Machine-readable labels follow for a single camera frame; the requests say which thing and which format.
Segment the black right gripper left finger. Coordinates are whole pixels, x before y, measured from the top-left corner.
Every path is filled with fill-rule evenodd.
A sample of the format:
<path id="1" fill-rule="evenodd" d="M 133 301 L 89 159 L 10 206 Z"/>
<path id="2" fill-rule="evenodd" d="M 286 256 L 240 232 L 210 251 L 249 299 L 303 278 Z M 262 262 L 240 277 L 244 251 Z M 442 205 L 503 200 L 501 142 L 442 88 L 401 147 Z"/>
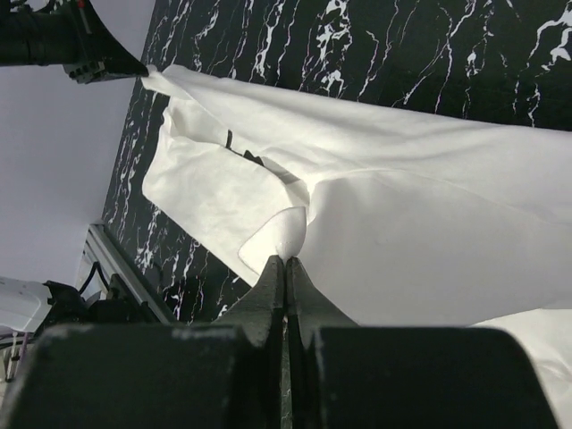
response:
<path id="1" fill-rule="evenodd" d="M 1 408 L 4 428 L 268 428 L 280 423 L 283 263 L 210 324 L 47 329 Z"/>

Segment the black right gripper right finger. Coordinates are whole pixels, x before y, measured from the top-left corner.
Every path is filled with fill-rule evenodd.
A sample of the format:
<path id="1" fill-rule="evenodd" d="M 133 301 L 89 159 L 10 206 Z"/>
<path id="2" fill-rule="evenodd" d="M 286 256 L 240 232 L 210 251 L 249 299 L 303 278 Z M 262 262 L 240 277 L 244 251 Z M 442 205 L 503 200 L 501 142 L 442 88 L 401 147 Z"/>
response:
<path id="1" fill-rule="evenodd" d="M 296 428 L 555 428 L 532 362 L 507 332 L 361 327 L 285 266 Z"/>

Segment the white printed t shirt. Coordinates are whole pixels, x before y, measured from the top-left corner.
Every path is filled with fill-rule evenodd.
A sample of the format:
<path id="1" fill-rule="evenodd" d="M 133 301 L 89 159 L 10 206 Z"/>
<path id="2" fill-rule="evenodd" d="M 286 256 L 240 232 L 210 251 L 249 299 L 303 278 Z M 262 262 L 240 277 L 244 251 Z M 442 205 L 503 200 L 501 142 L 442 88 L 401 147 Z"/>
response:
<path id="1" fill-rule="evenodd" d="M 513 334 L 571 425 L 571 135 L 151 69 L 143 195 L 247 284 L 298 257 L 362 325 Z"/>

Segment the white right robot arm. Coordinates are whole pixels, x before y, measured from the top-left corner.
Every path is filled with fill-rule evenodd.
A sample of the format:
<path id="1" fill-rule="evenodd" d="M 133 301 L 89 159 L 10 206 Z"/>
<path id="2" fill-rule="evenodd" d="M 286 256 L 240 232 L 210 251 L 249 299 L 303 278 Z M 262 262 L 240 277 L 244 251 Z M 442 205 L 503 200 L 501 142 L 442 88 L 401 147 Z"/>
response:
<path id="1" fill-rule="evenodd" d="M 220 319 L 160 322 L 131 300 L 88 304 L 56 282 L 1 281 L 1 329 L 35 344 L 4 428 L 277 428 L 282 353 L 296 428 L 562 428 L 524 345 L 491 327 L 415 325 L 393 298 L 361 326 L 298 259 L 268 261 Z"/>

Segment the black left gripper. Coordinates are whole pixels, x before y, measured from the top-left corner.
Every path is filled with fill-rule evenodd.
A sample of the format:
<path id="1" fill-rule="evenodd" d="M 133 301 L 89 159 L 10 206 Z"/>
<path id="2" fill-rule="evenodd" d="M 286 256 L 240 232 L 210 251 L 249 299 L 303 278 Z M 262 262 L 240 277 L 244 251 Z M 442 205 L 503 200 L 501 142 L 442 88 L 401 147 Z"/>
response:
<path id="1" fill-rule="evenodd" d="M 92 1 L 1 3 L 1 65 L 61 65 L 78 83 L 141 78 L 148 69 L 111 34 Z"/>

